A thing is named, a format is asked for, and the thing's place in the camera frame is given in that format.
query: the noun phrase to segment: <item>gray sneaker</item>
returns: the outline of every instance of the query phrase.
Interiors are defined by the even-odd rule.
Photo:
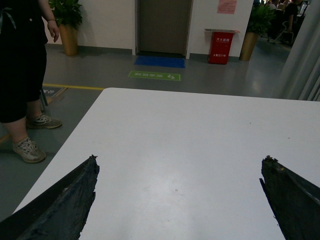
[[[13,151],[19,154],[27,163],[38,163],[46,158],[46,153],[41,151],[29,137],[18,143],[12,144],[12,146]]]
[[[62,122],[59,119],[41,114],[33,121],[26,118],[25,125],[28,129],[56,129],[61,127]]]

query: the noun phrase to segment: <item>gray curtain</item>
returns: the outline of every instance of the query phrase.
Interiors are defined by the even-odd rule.
[[[320,0],[308,6],[272,97],[320,101]]]

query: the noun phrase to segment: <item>leg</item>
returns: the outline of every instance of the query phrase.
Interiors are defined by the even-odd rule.
[[[26,115],[29,118],[29,120],[32,121],[34,119],[37,119],[42,114],[40,99],[35,101],[29,101],[26,104],[27,104]]]
[[[42,114],[40,90],[44,81],[47,65],[45,46],[32,48],[27,70],[27,118],[26,127],[30,129],[55,129],[62,125],[56,118]]]
[[[46,158],[28,137],[26,130],[26,62],[23,47],[0,46],[0,122],[12,139],[13,151],[27,163]]]
[[[3,123],[2,125],[8,131],[14,144],[21,142],[28,137],[25,117],[14,122]]]

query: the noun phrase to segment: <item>white table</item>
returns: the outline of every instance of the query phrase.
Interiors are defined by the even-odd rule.
[[[319,119],[319,102],[108,88],[18,209],[93,154],[81,240],[284,240],[261,162],[320,186]]]

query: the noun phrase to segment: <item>door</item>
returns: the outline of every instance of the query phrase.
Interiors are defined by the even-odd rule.
[[[192,0],[139,0],[138,50],[186,55]]]

